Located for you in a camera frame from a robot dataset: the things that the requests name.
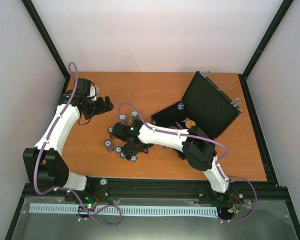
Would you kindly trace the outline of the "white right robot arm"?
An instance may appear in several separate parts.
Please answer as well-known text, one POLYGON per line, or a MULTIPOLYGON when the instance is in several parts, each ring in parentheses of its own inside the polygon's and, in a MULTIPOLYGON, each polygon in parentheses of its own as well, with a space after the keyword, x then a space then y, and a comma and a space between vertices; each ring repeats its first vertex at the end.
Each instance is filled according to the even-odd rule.
POLYGON ((125 143, 121 152, 129 161, 139 153, 147 153, 154 145, 172 148, 180 152, 192 168, 204 173, 214 192, 224 194, 228 190, 230 180, 218 162, 217 142, 197 126, 173 129, 135 120, 131 125, 117 122, 112 134, 125 143))

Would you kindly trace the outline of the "black poker set case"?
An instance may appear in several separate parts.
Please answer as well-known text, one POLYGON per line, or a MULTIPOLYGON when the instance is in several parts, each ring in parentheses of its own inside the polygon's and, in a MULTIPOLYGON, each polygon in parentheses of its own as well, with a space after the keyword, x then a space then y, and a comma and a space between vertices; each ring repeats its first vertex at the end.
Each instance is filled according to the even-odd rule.
POLYGON ((189 118, 209 138, 216 139, 241 113, 242 109, 207 75, 196 71, 181 100, 151 115, 151 120, 167 128, 189 118), (178 110, 179 103, 184 104, 183 110, 178 110))

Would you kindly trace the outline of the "white dealer button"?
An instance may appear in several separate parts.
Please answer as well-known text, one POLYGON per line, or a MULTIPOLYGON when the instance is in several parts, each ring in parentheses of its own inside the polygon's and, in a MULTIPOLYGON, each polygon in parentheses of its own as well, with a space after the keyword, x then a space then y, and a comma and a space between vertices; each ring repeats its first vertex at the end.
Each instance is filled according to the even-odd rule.
POLYGON ((191 119, 188 119, 186 122, 185 122, 185 126, 188 128, 188 129, 191 129, 192 127, 195 127, 196 126, 196 123, 195 121, 191 120, 191 119))

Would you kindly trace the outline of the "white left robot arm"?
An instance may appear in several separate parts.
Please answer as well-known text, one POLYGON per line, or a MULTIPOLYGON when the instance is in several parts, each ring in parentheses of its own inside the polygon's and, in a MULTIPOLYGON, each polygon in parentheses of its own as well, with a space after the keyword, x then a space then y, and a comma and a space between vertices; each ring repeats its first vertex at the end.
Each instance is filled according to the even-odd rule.
POLYGON ((110 112, 114 105, 108 96, 98 96, 98 87, 90 80, 79 78, 72 90, 62 94, 54 117, 33 148, 22 154, 28 180, 37 187, 76 190, 82 201, 93 198, 94 188, 85 175, 73 173, 62 158, 67 137, 81 118, 90 121, 94 116, 110 112))

